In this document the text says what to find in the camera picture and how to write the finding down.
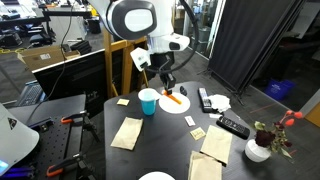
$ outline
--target white flower pot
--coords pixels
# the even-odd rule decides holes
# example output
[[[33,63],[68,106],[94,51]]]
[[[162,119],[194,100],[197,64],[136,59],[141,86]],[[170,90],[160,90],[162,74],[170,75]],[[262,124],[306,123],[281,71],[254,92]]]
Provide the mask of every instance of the white flower pot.
[[[254,162],[265,161],[271,156],[271,151],[268,148],[258,146],[254,139],[248,141],[244,152]]]

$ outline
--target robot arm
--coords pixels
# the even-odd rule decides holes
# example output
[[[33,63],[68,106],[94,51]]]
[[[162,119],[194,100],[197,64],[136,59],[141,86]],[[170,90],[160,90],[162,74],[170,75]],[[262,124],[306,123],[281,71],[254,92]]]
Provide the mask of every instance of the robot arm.
[[[190,39],[174,33],[172,27],[173,0],[88,0],[97,10],[106,29],[113,35],[126,40],[136,40],[147,36],[148,52],[135,53],[132,58],[137,68],[158,73],[165,89],[175,85],[175,78],[171,72],[181,68],[193,56],[187,59],[178,68],[171,70],[172,59],[166,58],[167,52],[182,51],[190,43]],[[192,11],[187,11],[195,28],[195,42],[198,41],[198,27]]]

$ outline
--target orange marker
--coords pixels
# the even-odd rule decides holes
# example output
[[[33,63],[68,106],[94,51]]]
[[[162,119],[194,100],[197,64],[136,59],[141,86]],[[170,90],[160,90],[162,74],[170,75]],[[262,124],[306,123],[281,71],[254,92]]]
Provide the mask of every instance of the orange marker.
[[[177,99],[176,97],[172,96],[171,94],[167,94],[167,91],[164,91],[164,95],[166,95],[168,98],[172,99],[174,102],[178,103],[178,104],[182,104],[182,102]]]

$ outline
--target blue cup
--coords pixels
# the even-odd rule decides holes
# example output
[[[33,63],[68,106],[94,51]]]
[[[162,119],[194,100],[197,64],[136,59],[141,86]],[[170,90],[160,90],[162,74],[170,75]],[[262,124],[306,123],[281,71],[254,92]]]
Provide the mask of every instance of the blue cup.
[[[156,111],[156,91],[152,88],[142,89],[138,97],[145,115],[153,115]]]

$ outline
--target trash can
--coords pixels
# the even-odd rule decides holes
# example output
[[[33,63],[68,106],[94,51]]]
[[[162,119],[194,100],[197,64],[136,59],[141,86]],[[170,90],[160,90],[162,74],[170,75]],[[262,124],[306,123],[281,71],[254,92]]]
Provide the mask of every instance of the trash can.
[[[100,28],[100,21],[96,19],[88,19],[88,24],[89,24],[89,31],[92,34],[99,34],[101,33],[101,28]]]
[[[278,82],[271,79],[265,93],[275,100],[282,100],[294,86],[295,84],[289,80]]]

